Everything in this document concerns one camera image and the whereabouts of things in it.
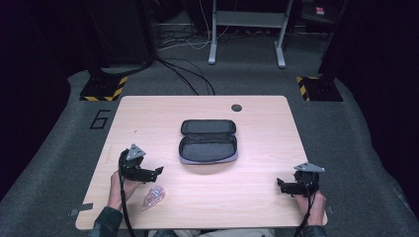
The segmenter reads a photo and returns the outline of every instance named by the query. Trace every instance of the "gray carpet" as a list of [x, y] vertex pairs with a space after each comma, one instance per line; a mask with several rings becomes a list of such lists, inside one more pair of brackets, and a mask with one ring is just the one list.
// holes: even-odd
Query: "gray carpet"
[[[344, 102], [305, 102], [296, 76], [316, 76], [324, 39], [294, 36], [279, 69], [273, 38], [230, 39], [218, 46], [216, 65], [208, 65], [210, 46], [159, 51], [199, 66], [218, 95], [283, 95], [288, 98], [308, 160], [325, 167], [320, 189], [327, 196], [328, 236], [418, 236], [419, 223], [403, 201], [397, 183], [382, 168], [363, 115], [345, 86]], [[198, 70], [186, 61], [169, 60]], [[204, 82], [186, 75], [200, 95]], [[56, 126], [31, 164], [0, 203], [0, 236], [86, 236], [69, 211], [83, 201], [119, 101], [81, 102], [87, 72], [68, 81], [71, 96]], [[192, 95], [172, 71], [155, 62], [128, 77], [122, 96]], [[104, 129], [89, 129], [98, 110], [110, 110]], [[293, 229], [278, 229], [292, 236]], [[120, 236], [128, 236], [126, 230]]]

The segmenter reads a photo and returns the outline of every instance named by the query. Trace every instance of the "black speaker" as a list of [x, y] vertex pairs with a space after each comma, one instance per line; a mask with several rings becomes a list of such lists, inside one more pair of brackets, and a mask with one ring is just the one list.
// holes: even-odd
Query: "black speaker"
[[149, 0], [82, 0], [110, 67], [142, 65], [156, 55]]

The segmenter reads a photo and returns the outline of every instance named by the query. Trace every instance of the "table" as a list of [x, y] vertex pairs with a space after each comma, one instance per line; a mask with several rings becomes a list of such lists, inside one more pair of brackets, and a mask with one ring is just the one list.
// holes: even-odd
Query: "table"
[[288, 20], [290, 17], [293, 0], [288, 1], [285, 13], [256, 13], [256, 12], [233, 12], [217, 11], [216, 0], [212, 3], [212, 33], [211, 45], [209, 50], [209, 64], [215, 64], [217, 47], [217, 26], [235, 27], [259, 27], [259, 28], [279, 28], [281, 29], [278, 40], [275, 41], [275, 51], [277, 53], [278, 65], [280, 68], [286, 67], [282, 44], [286, 33]]
[[[233, 105], [242, 110], [235, 112]], [[238, 159], [214, 165], [180, 163], [180, 127], [185, 119], [232, 119], [237, 126]], [[147, 154], [141, 168], [164, 166], [155, 184], [136, 190], [127, 202], [134, 229], [208, 229], [297, 226], [293, 198], [276, 179], [294, 182], [293, 167], [307, 161], [290, 106], [282, 96], [123, 97], [105, 142], [76, 226], [90, 229], [107, 204], [110, 177], [120, 154], [132, 143]], [[154, 185], [166, 197], [141, 212]]]

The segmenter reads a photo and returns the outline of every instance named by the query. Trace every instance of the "hand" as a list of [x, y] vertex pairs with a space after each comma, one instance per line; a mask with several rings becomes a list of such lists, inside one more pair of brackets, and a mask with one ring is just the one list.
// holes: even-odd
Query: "hand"
[[[308, 210], [308, 197], [294, 196], [299, 207], [299, 212], [305, 216]], [[320, 192], [315, 193], [314, 203], [310, 210], [310, 216], [307, 220], [307, 225], [323, 225], [324, 207], [326, 206], [326, 197]]]
[[[126, 200], [129, 200], [136, 188], [141, 184], [141, 182], [124, 180], [124, 191], [126, 192]], [[108, 207], [117, 209], [121, 211], [123, 207], [123, 202], [121, 200], [121, 185], [120, 185], [120, 174], [118, 171], [114, 172], [111, 176], [111, 189], [109, 190], [108, 197]]]

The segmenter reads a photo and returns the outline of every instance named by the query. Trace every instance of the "sleeve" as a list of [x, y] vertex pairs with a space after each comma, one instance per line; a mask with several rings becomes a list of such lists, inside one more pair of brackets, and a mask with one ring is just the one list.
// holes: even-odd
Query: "sleeve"
[[117, 237], [122, 221], [123, 214], [120, 211], [105, 206], [96, 218], [89, 237]]
[[321, 225], [307, 225], [302, 230], [303, 237], [326, 237], [326, 230]]

